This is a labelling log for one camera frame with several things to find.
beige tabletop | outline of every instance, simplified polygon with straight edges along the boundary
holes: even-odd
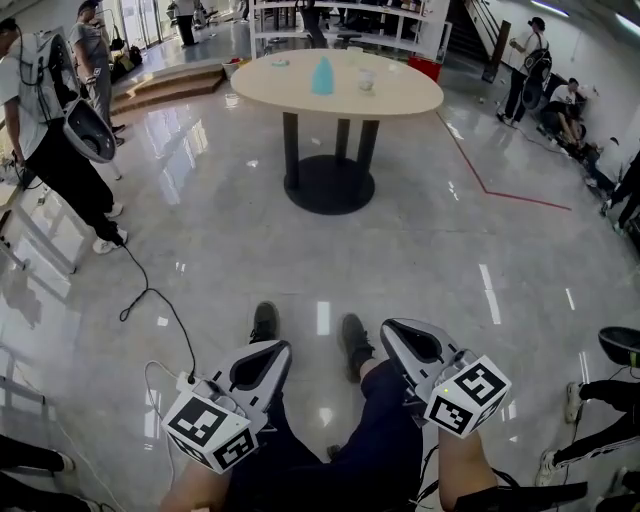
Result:
[[[311,92],[311,77],[326,56],[334,75],[334,92]],[[288,60],[278,67],[276,61]],[[360,70],[375,73],[373,90],[358,87]],[[292,50],[253,60],[231,77],[241,96],[279,107],[286,112],[325,112],[345,118],[382,119],[420,114],[437,108],[442,89],[423,73],[377,55],[353,50]]]

red bin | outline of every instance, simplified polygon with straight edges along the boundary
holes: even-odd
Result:
[[[436,83],[438,82],[440,70],[442,69],[442,64],[422,57],[409,57],[409,66],[424,73]]]

round table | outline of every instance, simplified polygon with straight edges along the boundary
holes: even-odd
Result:
[[[333,94],[311,92],[311,77],[326,56],[334,75]],[[274,65],[289,61],[288,66]],[[373,89],[358,87],[360,70],[375,73]],[[231,77],[240,95],[283,111],[285,191],[305,210],[340,215],[366,205],[375,190],[369,173],[378,125],[388,117],[421,114],[437,108],[442,89],[405,64],[353,50],[292,50],[253,60]],[[338,117],[334,155],[298,158],[298,114]],[[357,161],[346,157],[351,119],[363,121]]]

black cable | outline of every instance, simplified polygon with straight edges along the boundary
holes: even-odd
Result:
[[[193,353],[193,347],[191,346],[191,340],[189,339],[189,335],[187,334],[187,330],[185,329],[185,327],[184,327],[184,325],[182,323],[182,320],[180,320],[180,317],[178,316],[178,313],[176,312],[176,309],[173,307],[173,304],[171,304],[171,301],[169,299],[167,299],[164,295],[162,295],[162,293],[159,290],[149,286],[149,277],[147,276],[147,272],[145,271],[144,267],[138,262],[138,260],[135,259],[133,254],[131,254],[131,251],[129,250],[129,248],[126,245],[123,245],[122,247],[124,247],[125,251],[127,251],[127,253],[129,253],[129,256],[131,256],[131,259],[133,260],[133,262],[136,265],[138,265],[138,268],[142,271],[142,275],[144,276],[144,290],[142,290],[140,295],[138,295],[134,299],[134,301],[131,303],[131,305],[128,308],[125,308],[120,312],[120,321],[121,322],[126,322],[127,321],[127,319],[129,318],[129,315],[131,314],[131,310],[135,307],[135,305],[138,302],[140,302],[142,300],[142,298],[147,294],[147,292],[155,292],[171,308],[171,311],[173,312],[173,316],[176,317],[176,320],[178,321],[178,324],[180,325],[180,328],[182,329],[182,332],[184,333],[184,337],[187,340],[187,347],[189,347],[189,353],[191,354],[191,360],[192,360],[192,363],[193,363],[193,365],[191,367],[191,373],[189,374],[188,382],[189,382],[189,384],[193,384],[195,382],[195,374],[196,374],[196,356]]]

person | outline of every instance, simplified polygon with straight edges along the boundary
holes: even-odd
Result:
[[[271,303],[258,306],[252,340],[278,339],[278,313]],[[160,512],[262,510],[397,509],[415,499],[420,488],[422,431],[403,407],[406,382],[390,361],[373,357],[364,326],[354,314],[344,317],[339,338],[348,379],[359,382],[366,398],[360,424],[348,442],[322,463],[292,433],[283,397],[268,409],[275,432],[261,432],[257,452],[232,471],[217,474],[195,461],[160,504]],[[459,497],[493,489],[497,480],[486,461],[477,432],[466,439],[439,430],[440,501],[454,509]]]
[[[540,133],[552,137],[561,136],[568,144],[580,146],[580,111],[575,105],[552,101],[541,110],[540,117],[542,123],[537,127]]]
[[[602,432],[580,439],[562,450],[547,450],[542,454],[536,486],[546,487],[562,463],[585,457],[609,445],[628,441],[640,435],[640,383],[601,380],[590,384],[571,382],[567,386],[565,421],[576,423],[586,400],[602,400],[624,415]]]
[[[109,48],[102,35],[103,28],[104,24],[96,18],[95,0],[86,0],[78,9],[77,23],[69,33],[69,44],[78,61],[78,78],[87,87],[93,108],[116,134],[125,126],[111,123]],[[122,144],[124,139],[116,137],[116,145]]]
[[[44,469],[52,473],[70,473],[76,469],[71,457],[55,450],[38,448],[0,435],[0,469]],[[23,484],[0,471],[0,510],[19,508],[34,512],[64,510],[66,512],[100,512],[94,501],[46,492]]]
[[[615,184],[620,181],[622,175],[622,150],[615,137],[611,137],[602,147],[596,146],[600,157],[595,161],[589,161],[586,169],[589,178],[585,178],[588,187],[597,187],[611,193]]]
[[[507,106],[504,113],[496,114],[500,121],[510,124],[514,128],[518,126],[525,112],[521,97],[529,74],[524,66],[524,61],[534,51],[549,48],[549,43],[544,37],[546,27],[544,20],[535,16],[529,21],[529,26],[531,32],[523,32],[520,37],[509,42],[509,46],[517,52],[518,57],[511,72],[511,88],[509,89]]]
[[[619,235],[624,235],[625,224],[638,205],[640,205],[640,152],[631,162],[624,178],[615,188],[611,197],[602,204],[600,215],[604,217],[607,214],[607,210],[610,210],[627,196],[630,196],[627,205],[622,210],[620,217],[618,217],[618,221],[613,224],[613,230]]]
[[[622,494],[621,490],[633,491],[634,494]],[[637,512],[640,507],[640,472],[629,471],[622,467],[616,471],[613,481],[607,493],[607,497],[598,497],[593,507],[593,512]]]
[[[106,254],[126,242],[127,232],[110,219],[120,215],[122,204],[89,160],[78,153],[63,132],[64,119],[39,122],[42,106],[37,88],[22,79],[20,55],[33,55],[34,34],[24,34],[13,18],[0,22],[0,105],[4,105],[7,133],[16,161],[26,165],[69,203],[98,240],[93,249]],[[64,155],[57,161],[56,155]]]
[[[193,13],[196,10],[195,0],[175,0],[178,7],[178,32],[180,32],[180,38],[182,39],[182,47],[193,46],[198,44],[193,39],[193,31],[191,25],[193,24]]]

